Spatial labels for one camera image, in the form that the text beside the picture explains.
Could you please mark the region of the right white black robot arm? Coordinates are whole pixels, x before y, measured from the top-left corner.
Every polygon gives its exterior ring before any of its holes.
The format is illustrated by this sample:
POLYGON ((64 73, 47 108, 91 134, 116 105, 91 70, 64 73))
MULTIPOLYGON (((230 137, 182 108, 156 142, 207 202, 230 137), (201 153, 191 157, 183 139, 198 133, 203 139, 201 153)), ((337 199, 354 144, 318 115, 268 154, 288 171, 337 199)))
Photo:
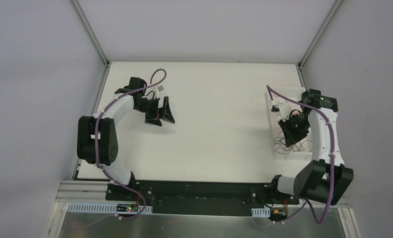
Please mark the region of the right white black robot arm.
POLYGON ((311 161, 296 176, 274 176, 268 198, 280 203, 295 196, 327 205, 336 205, 354 178, 353 169, 345 166, 337 141, 337 100, 308 89, 299 101, 267 88, 271 112, 278 113, 286 147, 311 136, 311 161))

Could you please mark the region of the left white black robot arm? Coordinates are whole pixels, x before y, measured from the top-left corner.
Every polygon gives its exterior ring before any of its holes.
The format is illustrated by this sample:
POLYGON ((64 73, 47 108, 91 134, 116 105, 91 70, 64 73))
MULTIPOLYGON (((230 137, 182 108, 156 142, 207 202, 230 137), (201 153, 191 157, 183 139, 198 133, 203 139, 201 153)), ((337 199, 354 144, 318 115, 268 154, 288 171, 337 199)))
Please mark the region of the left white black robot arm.
POLYGON ((120 161, 120 145, 116 127, 132 110, 143 113, 144 122, 162 126, 175 119, 169 105, 169 97, 160 97, 157 83, 148 85, 139 77, 131 77, 129 83, 117 89, 109 102, 91 116, 81 116, 77 130, 77 156, 93 165, 115 187, 124 200, 137 195, 133 172, 120 161))

